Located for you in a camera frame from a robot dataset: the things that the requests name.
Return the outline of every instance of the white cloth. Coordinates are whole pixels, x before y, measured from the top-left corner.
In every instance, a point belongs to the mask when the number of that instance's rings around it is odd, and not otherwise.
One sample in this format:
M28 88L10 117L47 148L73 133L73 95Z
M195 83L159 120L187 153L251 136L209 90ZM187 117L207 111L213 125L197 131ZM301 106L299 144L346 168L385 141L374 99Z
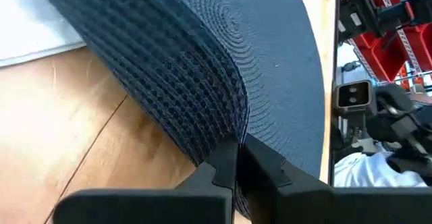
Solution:
M427 187L418 173L394 171L384 152L368 157L354 153L335 165L335 187Z

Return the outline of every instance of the white fabric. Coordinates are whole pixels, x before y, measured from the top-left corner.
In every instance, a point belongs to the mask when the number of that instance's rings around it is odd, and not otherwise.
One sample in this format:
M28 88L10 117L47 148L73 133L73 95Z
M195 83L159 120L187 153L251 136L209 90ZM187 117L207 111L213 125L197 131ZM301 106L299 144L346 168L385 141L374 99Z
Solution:
M335 187L427 187L413 171L398 173L385 160L385 153L368 157L354 153L335 165Z

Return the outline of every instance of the wooden floor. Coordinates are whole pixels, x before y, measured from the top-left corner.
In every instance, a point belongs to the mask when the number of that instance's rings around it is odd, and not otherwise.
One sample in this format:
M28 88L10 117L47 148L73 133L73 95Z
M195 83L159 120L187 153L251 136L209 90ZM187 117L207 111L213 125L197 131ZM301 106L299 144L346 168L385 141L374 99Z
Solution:
M329 118L335 1L304 2ZM325 181L329 124L324 139ZM194 171L88 49L0 69L0 166L1 224L47 223L63 196L83 188L172 188Z

